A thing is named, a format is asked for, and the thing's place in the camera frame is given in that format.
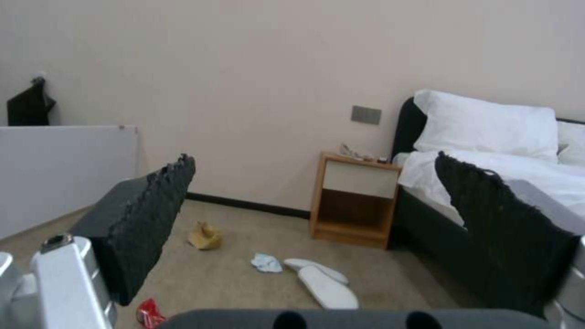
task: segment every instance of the wooden nightstand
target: wooden nightstand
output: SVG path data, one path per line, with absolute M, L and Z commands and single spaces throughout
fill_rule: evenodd
M 386 249 L 400 168 L 323 152 L 311 207 L 311 236 Z

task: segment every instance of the slipper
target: slipper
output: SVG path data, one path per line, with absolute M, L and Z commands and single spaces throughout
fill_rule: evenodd
M 357 297 L 348 287 L 331 279 L 314 266 L 298 271 L 298 277 L 307 286 L 317 302 L 328 310 L 357 310 Z
M 307 259 L 289 258 L 289 259 L 284 260 L 284 264 L 287 265 L 289 268 L 295 270 L 296 272 L 298 272 L 300 269 L 302 269 L 306 266 L 314 266 L 314 267 L 318 268 L 321 272 L 330 276 L 331 279 L 333 279 L 339 283 L 343 283 L 344 285 L 349 284 L 349 280 L 346 278 L 345 275 L 337 272 L 334 269 L 328 268 L 327 266 L 309 261 Z

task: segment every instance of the bed frame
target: bed frame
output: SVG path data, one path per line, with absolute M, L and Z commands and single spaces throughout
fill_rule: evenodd
M 585 124 L 584 122 L 559 119 Z M 392 158 L 414 151 L 426 124 L 426 116 L 408 99 L 400 111 Z M 543 317 L 543 310 L 523 297 L 490 257 L 472 243 L 467 231 L 400 188 L 393 226 L 395 240 L 410 240 L 428 251 L 455 279 L 487 307 L 513 309 Z

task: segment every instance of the floor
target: floor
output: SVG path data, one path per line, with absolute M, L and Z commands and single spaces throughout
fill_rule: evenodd
M 83 211 L 0 241 L 22 269 L 42 241 L 66 231 Z M 221 249 L 198 251 L 187 242 L 197 221 L 223 229 Z M 477 307 L 478 302 L 430 259 L 405 248 L 392 251 L 313 240 L 308 221 L 259 211 L 185 201 L 161 259 L 127 307 L 118 308 L 118 328 L 140 328 L 138 304 L 153 297 L 163 315 L 192 309 L 318 309 L 294 272 L 257 272 L 255 252 L 307 258 L 344 273 L 364 309 Z

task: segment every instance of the white duvet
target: white duvet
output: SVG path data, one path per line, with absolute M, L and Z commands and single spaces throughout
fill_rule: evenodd
M 457 160 L 498 173 L 504 180 L 520 179 L 561 203 L 585 220 L 585 167 L 568 166 L 528 157 L 462 150 L 445 151 Z M 450 197 L 435 172 L 438 152 L 412 152 L 404 162 L 398 182 L 422 191 L 424 196 L 443 205 Z

